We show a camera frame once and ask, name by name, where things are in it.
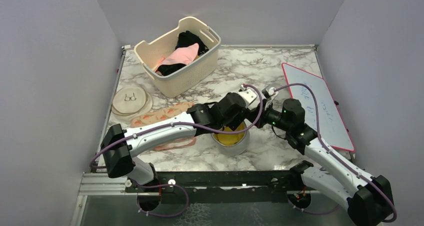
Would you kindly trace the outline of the pink garment in basket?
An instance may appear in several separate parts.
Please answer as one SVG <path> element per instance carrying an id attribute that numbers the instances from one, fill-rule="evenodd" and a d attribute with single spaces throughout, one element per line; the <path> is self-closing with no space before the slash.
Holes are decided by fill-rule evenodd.
<path id="1" fill-rule="evenodd" d="M 157 66 L 183 64 L 188 65 L 198 58 L 199 44 L 194 43 L 188 47 L 179 47 L 168 57 L 161 60 Z"/>

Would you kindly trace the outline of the black garment in basket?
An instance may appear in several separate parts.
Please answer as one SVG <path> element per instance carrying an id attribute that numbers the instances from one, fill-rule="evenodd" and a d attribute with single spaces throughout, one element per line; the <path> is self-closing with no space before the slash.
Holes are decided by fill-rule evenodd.
<path id="1" fill-rule="evenodd" d="M 207 53 L 209 51 L 209 48 L 204 44 L 204 42 L 196 34 L 190 32 L 188 30 L 185 31 L 185 32 L 181 32 L 178 35 L 178 40 L 177 40 L 177 43 L 176 43 L 176 46 L 175 46 L 174 51 L 177 48 L 189 47 L 189 46 L 191 46 L 191 45 L 193 45 L 195 43 L 198 43 L 199 44 L 198 57 L 196 59 L 198 59 L 200 56 L 202 56 L 203 54 L 205 54 L 205 53 Z M 153 71 L 156 74 L 158 74 L 159 76 L 169 76 L 169 75 L 171 75 L 171 74 L 173 74 L 173 73 L 181 70 L 182 68 L 184 68 L 184 67 L 186 67 L 188 65 L 184 65 L 184 64 L 180 64 L 180 63 L 178 63 L 178 64 L 172 64 L 172 65 L 161 65 L 161 66 L 157 66 L 156 65 L 153 68 Z"/>

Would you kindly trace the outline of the white mesh cylindrical laundry bag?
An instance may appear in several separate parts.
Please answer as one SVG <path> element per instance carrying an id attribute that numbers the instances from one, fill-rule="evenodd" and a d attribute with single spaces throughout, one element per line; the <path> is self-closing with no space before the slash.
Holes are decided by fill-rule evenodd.
<path id="1" fill-rule="evenodd" d="M 211 137 L 221 154 L 227 157 L 234 157 L 247 150 L 250 132 L 247 130 L 238 134 L 213 133 Z"/>

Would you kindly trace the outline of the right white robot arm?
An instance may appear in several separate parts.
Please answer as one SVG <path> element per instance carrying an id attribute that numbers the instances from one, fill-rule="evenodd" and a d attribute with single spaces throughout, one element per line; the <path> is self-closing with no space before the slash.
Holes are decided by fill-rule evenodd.
<path id="1" fill-rule="evenodd" d="M 304 161 L 291 168 L 288 182 L 292 188 L 300 190 L 307 186 L 318 190 L 346 210 L 357 226 L 376 226 L 397 219 L 388 179 L 360 169 L 329 146 L 317 130 L 305 122 L 306 112 L 299 100 L 286 99 L 281 111 L 262 100 L 257 110 L 260 112 L 257 127 L 269 124 L 285 131 L 285 140 L 292 148 L 328 172 L 319 172 Z"/>

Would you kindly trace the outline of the cream perforated laundry basket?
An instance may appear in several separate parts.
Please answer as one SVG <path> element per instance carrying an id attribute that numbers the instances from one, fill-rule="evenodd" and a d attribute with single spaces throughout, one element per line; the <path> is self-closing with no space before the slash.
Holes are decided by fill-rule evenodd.
<path id="1" fill-rule="evenodd" d="M 218 67 L 221 37 L 199 19 L 188 16 L 152 42 L 134 52 L 157 89 L 168 98 L 197 85 Z"/>

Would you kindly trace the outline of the round beige bra wash bag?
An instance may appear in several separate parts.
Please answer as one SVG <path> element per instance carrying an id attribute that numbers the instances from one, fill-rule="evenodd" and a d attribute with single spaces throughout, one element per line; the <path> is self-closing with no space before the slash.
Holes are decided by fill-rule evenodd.
<path id="1" fill-rule="evenodd" d="M 123 87 L 116 92 L 112 100 L 111 112 L 125 122 L 144 115 L 153 107 L 152 96 L 140 86 Z"/>

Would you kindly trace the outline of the pink framed whiteboard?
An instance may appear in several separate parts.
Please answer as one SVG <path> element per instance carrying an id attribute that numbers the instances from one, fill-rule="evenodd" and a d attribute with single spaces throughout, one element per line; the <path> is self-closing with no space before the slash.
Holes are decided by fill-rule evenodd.
<path id="1" fill-rule="evenodd" d="M 333 148 L 354 152 L 353 142 L 325 80 L 285 62 L 282 70 L 288 84 L 301 83 L 311 89 L 298 85 L 288 89 L 290 96 L 299 100 L 305 109 L 305 123 L 314 130 L 319 126 L 321 137 Z"/>

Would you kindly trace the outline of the yellow bra in bag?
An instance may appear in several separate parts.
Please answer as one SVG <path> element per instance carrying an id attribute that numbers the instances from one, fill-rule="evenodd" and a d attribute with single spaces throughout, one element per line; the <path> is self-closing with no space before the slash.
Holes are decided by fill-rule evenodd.
<path id="1" fill-rule="evenodd" d="M 241 131 L 246 128 L 246 124 L 241 123 L 235 131 Z M 227 126 L 223 128 L 224 132 L 233 132 L 233 130 Z M 212 137 L 224 147 L 232 147 L 243 140 L 246 132 L 238 133 L 238 134 L 222 134 L 222 133 L 214 133 Z"/>

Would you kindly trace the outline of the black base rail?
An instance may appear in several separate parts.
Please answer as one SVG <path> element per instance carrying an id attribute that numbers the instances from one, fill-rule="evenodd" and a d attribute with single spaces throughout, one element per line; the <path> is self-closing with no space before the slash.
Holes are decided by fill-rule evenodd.
<path id="1" fill-rule="evenodd" d="M 133 179 L 125 192 L 136 194 L 142 206 L 159 204 L 293 203 L 306 208 L 309 188 L 289 170 L 265 171 L 159 171 L 147 185 Z"/>

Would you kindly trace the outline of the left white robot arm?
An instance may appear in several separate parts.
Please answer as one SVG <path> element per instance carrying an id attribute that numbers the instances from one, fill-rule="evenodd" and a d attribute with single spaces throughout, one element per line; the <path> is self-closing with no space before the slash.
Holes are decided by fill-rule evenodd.
<path id="1" fill-rule="evenodd" d="M 120 124 L 111 126 L 100 145 L 108 177 L 134 174 L 144 191 L 152 191 L 157 186 L 154 168 L 136 160 L 138 155 L 175 140 L 222 133 L 225 127 L 231 128 L 233 134 L 257 97 L 251 89 L 230 92 L 216 103 L 194 104 L 187 111 L 158 123 L 128 129 Z"/>

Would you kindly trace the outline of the floral peach mesh laundry bag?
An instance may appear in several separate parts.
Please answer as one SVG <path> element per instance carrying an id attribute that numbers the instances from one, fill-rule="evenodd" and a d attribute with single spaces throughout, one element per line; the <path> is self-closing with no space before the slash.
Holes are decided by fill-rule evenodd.
<path id="1" fill-rule="evenodd" d="M 193 102 L 178 102 L 172 106 L 150 111 L 146 114 L 139 115 L 131 120 L 132 128 L 141 128 L 142 126 L 158 123 L 170 118 L 173 118 L 194 105 Z M 155 151 L 166 151 L 171 149 L 179 149 L 193 146 L 196 143 L 196 138 L 181 138 L 169 143 L 161 144 L 154 148 Z"/>

